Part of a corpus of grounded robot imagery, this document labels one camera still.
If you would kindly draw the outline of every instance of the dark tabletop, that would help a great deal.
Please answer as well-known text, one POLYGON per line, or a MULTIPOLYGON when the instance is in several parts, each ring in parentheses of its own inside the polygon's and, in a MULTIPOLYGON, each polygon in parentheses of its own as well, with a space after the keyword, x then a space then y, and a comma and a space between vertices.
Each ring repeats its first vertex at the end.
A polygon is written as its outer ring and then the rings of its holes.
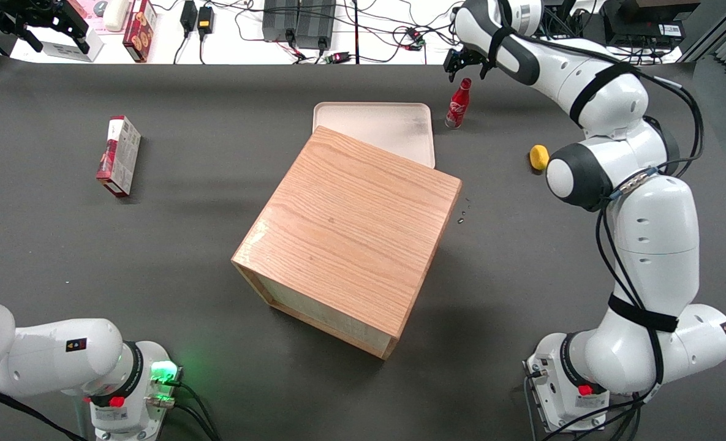
MULTIPOLYGON (((227 441, 528 439, 520 360, 548 333, 596 327, 613 281, 596 215, 553 197, 525 159, 534 143, 556 151, 581 131, 502 72, 464 73, 472 102, 450 131, 442 120, 458 82, 439 66, 0 58, 0 303, 18 326, 104 317, 129 340, 163 344, 227 441), (464 181, 386 362, 267 307, 229 263, 308 139, 315 104, 358 100, 428 104, 436 168, 464 181), (94 179, 108 118, 120 114, 145 137, 124 200, 94 179)), ((652 73, 691 86, 691 65, 652 73)), ((649 114, 686 151, 689 112, 648 89, 649 114)), ((685 179, 701 229, 696 302, 726 313, 726 164, 710 129, 685 179)), ((26 402, 74 429, 63 394, 26 402)), ((186 415, 169 415, 164 440, 200 438, 186 415)), ((63 438, 0 405, 0 441, 14 439, 63 438)), ((665 385, 638 439, 726 440, 726 362, 665 385)))

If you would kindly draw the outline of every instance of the coca-cola bottle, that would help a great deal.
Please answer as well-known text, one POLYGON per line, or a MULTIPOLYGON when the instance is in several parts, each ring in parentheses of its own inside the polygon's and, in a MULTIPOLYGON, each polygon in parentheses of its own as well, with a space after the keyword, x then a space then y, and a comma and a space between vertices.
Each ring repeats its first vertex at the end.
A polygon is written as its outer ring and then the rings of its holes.
POLYGON ((466 113, 466 108, 469 106, 469 88, 472 87, 472 79, 464 78, 461 81, 461 87, 453 95, 453 99, 450 101, 450 109, 447 112, 447 117, 444 118, 444 124, 451 128, 457 129, 461 126, 463 121, 463 115, 466 113))

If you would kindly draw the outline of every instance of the wooden box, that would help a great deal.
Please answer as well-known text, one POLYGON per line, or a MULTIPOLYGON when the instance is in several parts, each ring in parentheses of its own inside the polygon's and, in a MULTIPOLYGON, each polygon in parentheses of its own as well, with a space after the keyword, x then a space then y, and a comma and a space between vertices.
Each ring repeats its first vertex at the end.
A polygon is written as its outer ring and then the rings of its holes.
POLYGON ((386 360, 460 190, 318 127, 232 262, 270 306, 386 360))

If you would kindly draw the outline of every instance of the white robotic arm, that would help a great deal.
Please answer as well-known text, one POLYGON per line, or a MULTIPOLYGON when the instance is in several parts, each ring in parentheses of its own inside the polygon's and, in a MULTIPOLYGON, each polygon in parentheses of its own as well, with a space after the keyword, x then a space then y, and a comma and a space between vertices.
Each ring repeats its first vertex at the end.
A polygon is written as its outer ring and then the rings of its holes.
POLYGON ((678 148, 656 120, 645 117, 648 95, 639 78, 628 66, 570 50, 606 53, 596 43, 554 42, 565 45, 563 50, 517 34, 540 20, 542 5, 531 3, 466 0, 453 18, 464 48, 450 51, 444 67, 450 80, 469 64, 483 64, 482 76, 499 67, 550 97, 586 135, 553 154, 548 188, 566 203, 602 210, 606 226, 610 219, 623 265, 614 263, 615 273, 622 283, 615 285, 597 329, 548 335, 525 362, 545 429, 580 431, 604 424, 610 393, 655 393, 660 387, 655 348, 662 358, 662 383, 726 360, 726 316, 690 304, 699 286, 694 199, 687 184, 670 176, 678 148), (509 19, 500 4, 509 7, 509 19), (512 11, 520 11, 520 17, 512 11), (523 12, 530 12, 528 25, 523 12), (625 280, 643 309, 632 306, 625 280), (644 320, 662 322, 663 330, 644 320))
POLYGON ((63 391, 82 394, 97 437, 115 441, 155 439, 164 409, 148 397, 171 396, 178 369, 152 341, 124 341, 102 318, 78 318, 15 328, 0 305, 0 394, 19 398, 63 391))

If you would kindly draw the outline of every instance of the white tray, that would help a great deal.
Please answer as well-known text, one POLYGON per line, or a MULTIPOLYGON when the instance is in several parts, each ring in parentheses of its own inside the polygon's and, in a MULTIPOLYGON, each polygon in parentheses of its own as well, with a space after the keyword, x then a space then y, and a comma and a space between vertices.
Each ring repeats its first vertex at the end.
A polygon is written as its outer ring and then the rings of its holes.
POLYGON ((324 126, 382 150, 435 167, 431 109, 422 103, 319 103, 313 129, 324 126))

